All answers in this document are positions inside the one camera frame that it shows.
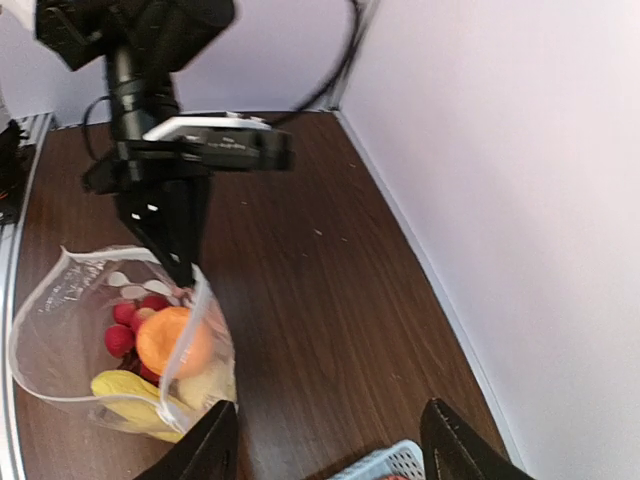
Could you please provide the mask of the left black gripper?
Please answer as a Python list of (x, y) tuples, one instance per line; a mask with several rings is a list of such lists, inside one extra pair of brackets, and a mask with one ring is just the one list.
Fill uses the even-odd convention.
[(85, 191), (116, 194), (121, 222), (153, 253), (174, 284), (193, 286), (208, 214), (212, 170), (201, 146), (124, 140), (82, 176)]

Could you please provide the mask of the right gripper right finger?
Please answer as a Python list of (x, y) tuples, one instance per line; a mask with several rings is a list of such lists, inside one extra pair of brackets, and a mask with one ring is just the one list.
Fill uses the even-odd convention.
[(531, 479), (440, 398), (424, 407), (420, 445), (427, 479)]

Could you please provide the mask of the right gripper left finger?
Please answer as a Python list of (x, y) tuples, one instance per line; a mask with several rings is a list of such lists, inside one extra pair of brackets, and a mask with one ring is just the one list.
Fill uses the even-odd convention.
[(238, 443), (235, 404), (219, 401), (156, 464), (135, 480), (234, 480)]

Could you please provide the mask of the light blue plastic basket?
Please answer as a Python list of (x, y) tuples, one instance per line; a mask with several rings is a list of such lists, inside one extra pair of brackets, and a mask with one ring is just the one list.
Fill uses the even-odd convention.
[(387, 477), (425, 479), (423, 453), (413, 441), (404, 439), (374, 450), (330, 477), (330, 480), (369, 480)]

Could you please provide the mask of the pale yellow fake pear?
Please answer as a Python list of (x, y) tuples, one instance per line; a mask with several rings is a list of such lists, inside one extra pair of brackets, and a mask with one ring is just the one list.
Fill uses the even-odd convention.
[(200, 374), (178, 381), (180, 399), (194, 410), (208, 410), (218, 401), (237, 402), (235, 364), (211, 363)]

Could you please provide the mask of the yellow fake lemon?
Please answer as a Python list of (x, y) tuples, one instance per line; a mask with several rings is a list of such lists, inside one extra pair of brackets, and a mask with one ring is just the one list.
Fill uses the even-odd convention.
[(108, 370), (91, 381), (99, 404), (91, 418), (101, 426), (177, 443), (193, 425), (189, 407), (170, 396), (161, 405), (158, 387), (126, 370)]

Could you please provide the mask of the orange fake orange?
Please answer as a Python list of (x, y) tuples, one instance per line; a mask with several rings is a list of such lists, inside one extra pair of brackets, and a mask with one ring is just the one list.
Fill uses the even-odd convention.
[[(156, 375), (164, 375), (179, 338), (189, 323), (191, 311), (171, 306), (147, 318), (136, 334), (136, 348), (141, 362)], [(179, 354), (180, 367), (175, 377), (189, 378), (200, 374), (209, 363), (214, 340), (208, 326), (199, 323), (185, 353)]]

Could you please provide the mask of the clear polka dot zip bag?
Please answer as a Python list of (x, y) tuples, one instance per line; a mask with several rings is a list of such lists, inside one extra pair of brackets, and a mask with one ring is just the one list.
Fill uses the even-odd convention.
[(231, 334), (205, 276), (194, 279), (178, 287), (144, 248), (63, 251), (15, 317), (14, 380), (102, 426), (179, 441), (237, 399)]

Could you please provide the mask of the red lychee bunch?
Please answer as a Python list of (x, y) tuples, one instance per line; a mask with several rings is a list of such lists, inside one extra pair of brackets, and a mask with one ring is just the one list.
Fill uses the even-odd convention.
[(143, 323), (168, 306), (167, 298), (161, 295), (147, 295), (138, 303), (121, 302), (113, 307), (114, 324), (109, 326), (104, 334), (106, 350), (120, 361), (119, 369), (137, 374), (153, 385), (158, 385), (160, 376), (141, 361), (136, 339)]

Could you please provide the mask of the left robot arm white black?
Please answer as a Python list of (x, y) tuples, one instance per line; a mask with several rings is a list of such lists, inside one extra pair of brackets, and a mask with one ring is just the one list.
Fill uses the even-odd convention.
[(39, 1), (37, 40), (73, 71), (97, 58), (114, 146), (83, 174), (83, 188), (114, 199), (118, 217), (174, 283), (194, 285), (213, 171), (181, 140), (145, 133), (179, 115), (171, 75), (235, 18), (231, 1)]

